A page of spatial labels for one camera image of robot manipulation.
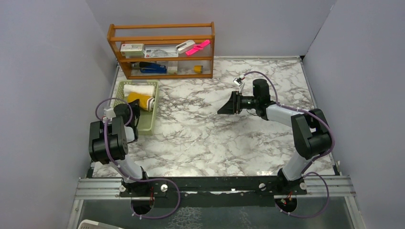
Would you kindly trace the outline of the brown yellow towels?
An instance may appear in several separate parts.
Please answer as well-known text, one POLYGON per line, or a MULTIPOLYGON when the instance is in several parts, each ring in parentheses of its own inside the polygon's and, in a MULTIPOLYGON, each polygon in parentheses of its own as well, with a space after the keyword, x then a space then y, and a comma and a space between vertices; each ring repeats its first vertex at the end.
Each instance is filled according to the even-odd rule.
POLYGON ((155 98, 153 96, 130 92, 127 96, 127 102, 131 103, 134 101, 138 101, 140 108, 142 108, 143 110, 148 112, 153 111, 153 107, 155 104, 155 98))

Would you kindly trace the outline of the white towel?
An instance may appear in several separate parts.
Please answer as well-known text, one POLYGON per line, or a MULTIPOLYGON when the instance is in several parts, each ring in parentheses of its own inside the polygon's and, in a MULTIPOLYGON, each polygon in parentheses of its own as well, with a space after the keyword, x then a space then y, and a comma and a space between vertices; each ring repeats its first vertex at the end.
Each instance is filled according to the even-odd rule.
POLYGON ((130 93, 138 93, 146 96, 155 96, 156 87, 154 85, 131 85, 125 84, 123 87, 124 96, 129 96, 130 93))

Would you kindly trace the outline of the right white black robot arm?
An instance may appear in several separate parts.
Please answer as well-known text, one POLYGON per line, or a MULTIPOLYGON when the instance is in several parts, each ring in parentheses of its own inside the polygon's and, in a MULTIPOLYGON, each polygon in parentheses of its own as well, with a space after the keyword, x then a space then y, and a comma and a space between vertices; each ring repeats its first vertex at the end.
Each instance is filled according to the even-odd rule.
POLYGON ((217 111, 219 115, 239 114, 254 109, 256 115, 266 121, 289 126, 293 132, 295 152, 278 171, 276 189, 281 194, 292 191, 302 179, 304 169, 315 157, 326 153, 332 146, 332 137, 320 109, 293 111, 272 101, 265 79, 253 81, 253 95, 244 96, 233 91, 229 100, 217 111))

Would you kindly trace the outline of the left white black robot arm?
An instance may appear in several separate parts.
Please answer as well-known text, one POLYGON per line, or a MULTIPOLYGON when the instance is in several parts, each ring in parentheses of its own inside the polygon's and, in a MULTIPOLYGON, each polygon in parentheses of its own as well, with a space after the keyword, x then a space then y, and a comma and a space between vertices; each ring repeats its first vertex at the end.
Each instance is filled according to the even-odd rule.
POLYGON ((89 129, 89 155, 92 161, 114 168, 122 176, 124 185, 132 184, 132 190, 144 196, 150 190, 147 173, 128 154, 129 143, 139 138, 139 100, 121 99, 121 102, 115 107, 105 107, 102 116, 98 115, 101 105, 97 105, 98 121, 92 122, 89 129))

